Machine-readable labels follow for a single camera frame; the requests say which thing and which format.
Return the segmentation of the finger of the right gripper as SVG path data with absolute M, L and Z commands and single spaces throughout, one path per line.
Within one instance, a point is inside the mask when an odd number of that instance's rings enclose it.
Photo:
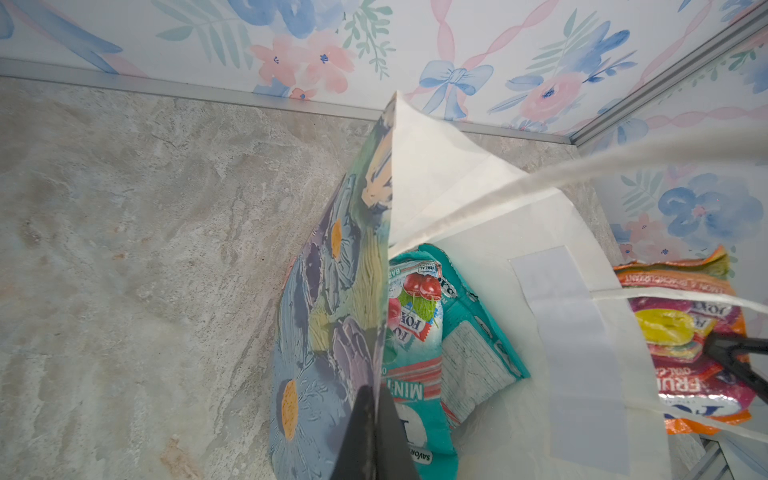
M 767 402 L 767 379 L 743 359 L 749 354 L 766 356 L 766 339 L 711 333 L 704 343 L 703 353 Z

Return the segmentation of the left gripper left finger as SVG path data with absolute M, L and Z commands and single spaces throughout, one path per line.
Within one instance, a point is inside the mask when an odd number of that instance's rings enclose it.
M 375 477 L 375 399 L 370 385 L 356 396 L 332 480 L 371 480 Z

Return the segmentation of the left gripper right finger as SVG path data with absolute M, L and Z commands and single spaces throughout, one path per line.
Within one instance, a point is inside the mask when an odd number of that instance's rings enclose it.
M 375 434 L 376 478 L 419 480 L 395 401 L 385 385 L 379 390 Z

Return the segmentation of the orange Fox's fruits candy bag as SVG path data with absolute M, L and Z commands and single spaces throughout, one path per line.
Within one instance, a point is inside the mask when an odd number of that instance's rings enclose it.
M 722 246 L 703 259 L 616 266 L 624 288 L 661 287 L 683 292 L 735 294 L 729 255 Z M 654 364 L 662 402 L 684 413 L 727 425 L 752 419 L 756 394 L 704 354 L 710 334 L 746 335 L 742 308 L 687 299 L 641 296 L 629 300 Z

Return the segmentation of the teal mint candy bag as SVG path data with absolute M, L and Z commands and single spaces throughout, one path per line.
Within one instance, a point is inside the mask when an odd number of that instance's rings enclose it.
M 507 335 L 448 255 L 417 248 L 441 266 L 443 307 L 441 405 L 452 429 L 496 393 L 530 377 Z

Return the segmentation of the floral paper gift bag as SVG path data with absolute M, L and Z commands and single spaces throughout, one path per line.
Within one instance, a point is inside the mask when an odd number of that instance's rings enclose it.
M 755 157 L 752 131 L 526 173 L 394 95 L 277 310 L 279 479 L 666 479 L 667 439 L 755 441 L 767 350 L 723 248 L 612 266 L 564 184 L 646 153 Z

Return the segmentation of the teal pink Fox's candy bag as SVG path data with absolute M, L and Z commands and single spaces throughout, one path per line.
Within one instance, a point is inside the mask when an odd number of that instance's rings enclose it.
M 442 405 L 443 305 L 440 263 L 411 251 L 390 261 L 382 378 L 422 479 L 454 479 L 459 459 Z

